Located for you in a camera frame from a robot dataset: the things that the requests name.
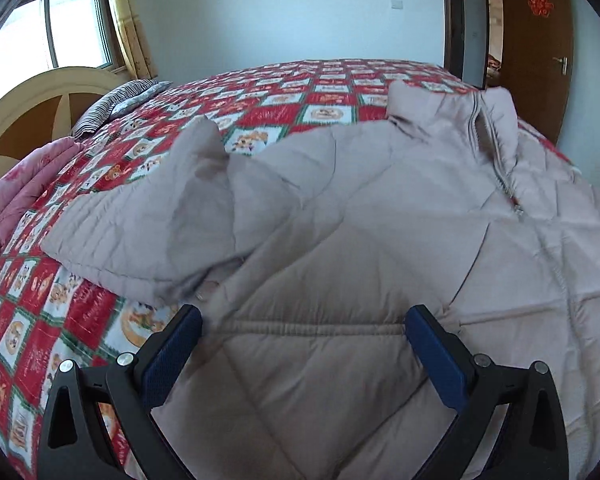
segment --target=silver bolt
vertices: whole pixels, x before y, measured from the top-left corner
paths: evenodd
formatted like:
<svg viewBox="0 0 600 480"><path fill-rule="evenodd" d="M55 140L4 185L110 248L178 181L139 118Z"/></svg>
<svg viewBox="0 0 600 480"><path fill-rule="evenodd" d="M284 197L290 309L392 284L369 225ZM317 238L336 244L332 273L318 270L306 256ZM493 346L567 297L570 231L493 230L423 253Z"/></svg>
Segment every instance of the silver bolt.
<svg viewBox="0 0 600 480"><path fill-rule="evenodd" d="M123 354L120 354L118 356L118 358L116 359L116 362L120 366L127 366L127 365L131 364L133 361L134 361L134 355L130 354L129 352L125 352Z"/></svg>
<svg viewBox="0 0 600 480"><path fill-rule="evenodd" d="M536 364L534 364L534 368L539 374L545 374L549 371L549 367L546 365L546 363L543 363L542 361L536 361Z"/></svg>
<svg viewBox="0 0 600 480"><path fill-rule="evenodd" d="M486 354L474 355L474 362L481 368L486 368L491 365L491 358Z"/></svg>
<svg viewBox="0 0 600 480"><path fill-rule="evenodd" d="M67 359L66 361L62 361L59 366L60 371L65 372L65 373L68 372L69 370L71 370L71 368L73 368L73 367L74 367L74 363L69 359Z"/></svg>

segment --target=wooden headboard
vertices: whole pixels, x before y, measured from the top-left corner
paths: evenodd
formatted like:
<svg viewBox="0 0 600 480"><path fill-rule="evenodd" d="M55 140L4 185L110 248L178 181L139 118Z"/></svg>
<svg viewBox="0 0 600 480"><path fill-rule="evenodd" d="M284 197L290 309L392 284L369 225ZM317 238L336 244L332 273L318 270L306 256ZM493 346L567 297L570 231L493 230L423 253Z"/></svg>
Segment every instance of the wooden headboard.
<svg viewBox="0 0 600 480"><path fill-rule="evenodd" d="M43 72L0 99L0 177L46 143L68 136L94 102L125 82L99 68Z"/></svg>

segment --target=red door decoration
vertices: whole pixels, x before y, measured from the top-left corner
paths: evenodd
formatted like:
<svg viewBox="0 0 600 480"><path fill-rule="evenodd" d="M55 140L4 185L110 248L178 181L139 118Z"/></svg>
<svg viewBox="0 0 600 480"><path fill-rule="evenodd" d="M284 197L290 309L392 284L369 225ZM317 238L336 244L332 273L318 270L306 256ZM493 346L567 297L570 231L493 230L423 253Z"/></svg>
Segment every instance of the red door decoration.
<svg viewBox="0 0 600 480"><path fill-rule="evenodd" d="M529 0L528 4L536 16L542 16L543 18L548 18L554 8L554 4L549 0Z"/></svg>

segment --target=yellow curtain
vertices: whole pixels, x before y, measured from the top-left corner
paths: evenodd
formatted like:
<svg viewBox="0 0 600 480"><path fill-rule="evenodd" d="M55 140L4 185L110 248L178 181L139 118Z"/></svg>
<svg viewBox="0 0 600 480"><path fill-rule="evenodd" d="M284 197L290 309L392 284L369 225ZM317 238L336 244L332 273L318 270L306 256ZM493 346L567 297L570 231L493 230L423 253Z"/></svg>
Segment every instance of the yellow curtain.
<svg viewBox="0 0 600 480"><path fill-rule="evenodd" d="M157 76L144 36L142 23L131 9L129 0L109 0L111 15L120 42L126 68L133 79L151 79Z"/></svg>

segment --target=red checkered blanket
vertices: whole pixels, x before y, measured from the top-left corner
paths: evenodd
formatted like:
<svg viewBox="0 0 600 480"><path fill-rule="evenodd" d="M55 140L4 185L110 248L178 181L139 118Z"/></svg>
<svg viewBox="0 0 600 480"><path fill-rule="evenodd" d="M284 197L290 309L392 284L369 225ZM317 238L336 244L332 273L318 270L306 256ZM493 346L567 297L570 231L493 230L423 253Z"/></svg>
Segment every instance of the red checkered blanket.
<svg viewBox="0 0 600 480"><path fill-rule="evenodd" d="M445 70L407 61L300 61L240 70L172 88L104 126L23 216L0 254L0 447L24 479L36 476L36 449L51 381L67 358L81 366L136 352L178 309L120 298L71 275L40 250L62 208L82 193L153 171L179 131L206 115L229 152L257 153L321 124L385 116L388 85L400 79L435 92L473 91ZM128 446L102 406L121 463Z"/></svg>

